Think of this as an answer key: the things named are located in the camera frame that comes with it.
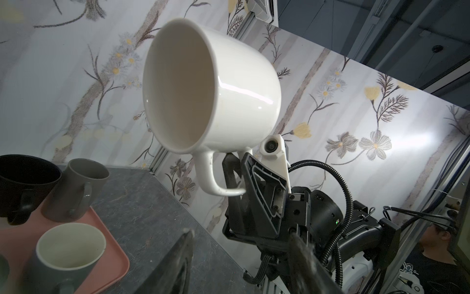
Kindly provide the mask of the small grey mug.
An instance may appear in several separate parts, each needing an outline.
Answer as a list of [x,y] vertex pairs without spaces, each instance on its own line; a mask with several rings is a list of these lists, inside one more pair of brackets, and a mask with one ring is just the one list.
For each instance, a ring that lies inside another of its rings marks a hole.
[[73,294],[106,250],[104,234],[81,223],[58,225],[38,240],[27,261],[21,294]]

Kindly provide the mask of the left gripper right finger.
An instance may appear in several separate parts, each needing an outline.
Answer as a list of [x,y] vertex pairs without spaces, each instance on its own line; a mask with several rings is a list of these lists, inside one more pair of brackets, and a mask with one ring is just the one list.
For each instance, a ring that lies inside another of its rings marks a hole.
[[292,233],[288,241],[288,264],[291,294],[342,294],[313,251],[302,238]]

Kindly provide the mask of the black mug white base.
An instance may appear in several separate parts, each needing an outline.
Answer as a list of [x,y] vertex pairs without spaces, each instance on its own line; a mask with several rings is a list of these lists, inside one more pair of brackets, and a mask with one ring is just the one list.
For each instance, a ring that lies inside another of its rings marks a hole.
[[23,225],[61,178],[59,167],[45,159],[1,156],[1,217],[11,226]]

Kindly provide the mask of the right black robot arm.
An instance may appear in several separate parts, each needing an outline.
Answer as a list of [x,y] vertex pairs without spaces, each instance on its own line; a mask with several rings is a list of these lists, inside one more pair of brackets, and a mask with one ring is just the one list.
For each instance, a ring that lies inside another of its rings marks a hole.
[[227,154],[222,162],[226,185],[236,186],[236,177],[246,183],[245,194],[229,199],[223,234],[233,241],[256,246],[261,265],[255,276],[244,273],[249,284],[281,278],[293,284],[294,269],[288,263],[288,241],[297,235],[322,266],[344,285],[343,264],[358,253],[373,263],[375,271],[386,271],[399,249],[401,229],[389,219],[376,220],[372,210],[352,198],[345,180],[330,165],[301,160],[291,170],[318,167],[339,183],[346,210],[324,192],[307,187],[289,187],[287,180],[251,154],[237,158]]

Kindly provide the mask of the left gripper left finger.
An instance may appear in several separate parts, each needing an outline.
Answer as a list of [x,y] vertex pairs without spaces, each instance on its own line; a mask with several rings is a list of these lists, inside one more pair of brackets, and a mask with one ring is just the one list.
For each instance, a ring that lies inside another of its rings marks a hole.
[[187,294],[193,260],[194,231],[188,229],[135,294]]

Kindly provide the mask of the tall grey mug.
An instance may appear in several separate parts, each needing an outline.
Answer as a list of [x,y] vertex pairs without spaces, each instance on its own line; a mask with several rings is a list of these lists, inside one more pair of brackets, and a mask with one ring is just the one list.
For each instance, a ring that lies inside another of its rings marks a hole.
[[109,170],[90,159],[72,159],[62,178],[46,198],[41,213],[54,222],[74,222],[82,218],[99,196],[110,176]]

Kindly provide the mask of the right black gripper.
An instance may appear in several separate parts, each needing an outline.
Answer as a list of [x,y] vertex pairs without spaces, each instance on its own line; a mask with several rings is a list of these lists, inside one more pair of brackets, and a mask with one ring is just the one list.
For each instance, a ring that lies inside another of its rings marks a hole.
[[284,254],[295,233],[323,248],[343,220],[327,194],[306,187],[288,194],[286,180],[249,153],[241,162],[226,154],[222,167],[227,188],[245,187],[245,181],[248,195],[228,197],[222,232],[229,240],[254,245],[264,254]]

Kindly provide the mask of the pink plastic tray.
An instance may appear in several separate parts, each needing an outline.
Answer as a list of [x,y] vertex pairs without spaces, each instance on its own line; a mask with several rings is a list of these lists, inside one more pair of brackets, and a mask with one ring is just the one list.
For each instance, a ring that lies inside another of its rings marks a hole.
[[99,294],[120,281],[130,261],[93,208],[60,224],[36,210],[1,228],[1,293]]

